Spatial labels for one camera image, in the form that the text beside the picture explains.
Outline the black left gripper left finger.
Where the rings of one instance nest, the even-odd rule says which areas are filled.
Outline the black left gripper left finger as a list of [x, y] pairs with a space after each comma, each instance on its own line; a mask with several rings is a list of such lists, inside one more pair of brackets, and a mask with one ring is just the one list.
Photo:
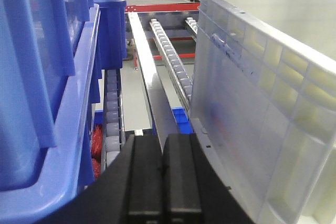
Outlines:
[[162, 153], [157, 136], [130, 136], [84, 192], [38, 223], [163, 223]]

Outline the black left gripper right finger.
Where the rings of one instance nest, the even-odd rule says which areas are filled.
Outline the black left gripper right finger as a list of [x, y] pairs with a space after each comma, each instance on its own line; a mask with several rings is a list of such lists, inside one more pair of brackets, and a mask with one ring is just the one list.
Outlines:
[[195, 134], [170, 134], [163, 151], [165, 223], [252, 223]]

